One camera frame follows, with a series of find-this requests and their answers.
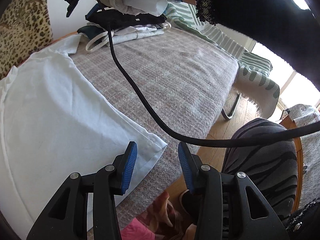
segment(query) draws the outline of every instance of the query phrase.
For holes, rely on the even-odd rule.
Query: pink fabric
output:
[[[156,235],[134,218],[121,230],[122,240],[155,240]]]

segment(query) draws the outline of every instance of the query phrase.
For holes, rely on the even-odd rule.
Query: striped fabric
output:
[[[196,7],[194,5],[169,3],[165,15],[170,19],[170,23],[174,27],[191,32],[208,42],[217,44],[238,59],[243,67],[260,72],[267,77],[270,75],[272,65],[269,60],[248,52],[218,27],[208,22],[200,22],[199,18],[196,17]]]
[[[282,125],[256,118],[237,130],[232,139],[250,138],[286,130]],[[222,172],[245,172],[279,219],[285,224],[290,216],[298,182],[296,149],[293,140],[267,146],[227,148]],[[224,195],[223,239],[228,238],[228,200]]]
[[[200,22],[196,7],[187,3],[170,2],[164,12],[172,27],[192,33],[210,42],[238,61],[239,70],[234,87],[257,105],[261,117],[268,119],[278,103],[280,88],[269,78],[269,60],[247,51],[218,27]]]

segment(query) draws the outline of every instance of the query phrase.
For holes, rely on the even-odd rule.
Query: gray ironing board cover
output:
[[[81,42],[75,65],[119,111],[157,134],[168,146],[151,172],[118,206],[120,228],[144,211],[182,173],[178,143],[162,131],[112,60],[110,48],[86,54]],[[238,71],[226,52],[190,33],[165,34],[115,45],[123,68],[163,121],[176,132],[206,138],[218,118]],[[191,153],[198,150],[190,146]]]

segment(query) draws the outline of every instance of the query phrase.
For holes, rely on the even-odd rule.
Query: blue gripper pad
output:
[[[124,166],[124,171],[122,173],[122,184],[121,184],[122,194],[124,194],[126,190],[129,188],[132,173],[133,173],[133,168],[137,159],[137,154],[138,154],[138,147],[137,147],[137,144],[133,142],[131,145],[127,162]]]
[[[179,143],[179,146],[178,146],[178,157],[179,157],[180,165],[182,168],[183,177],[187,185],[187,189],[190,190],[190,193],[193,193],[194,185],[193,185],[192,172],[186,158],[186,153],[183,150],[183,147],[181,145],[181,142]]]

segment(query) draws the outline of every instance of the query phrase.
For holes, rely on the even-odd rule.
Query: red patterned cloth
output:
[[[169,194],[164,191],[141,213],[137,220],[155,234],[155,240],[181,240],[182,216],[169,201]]]

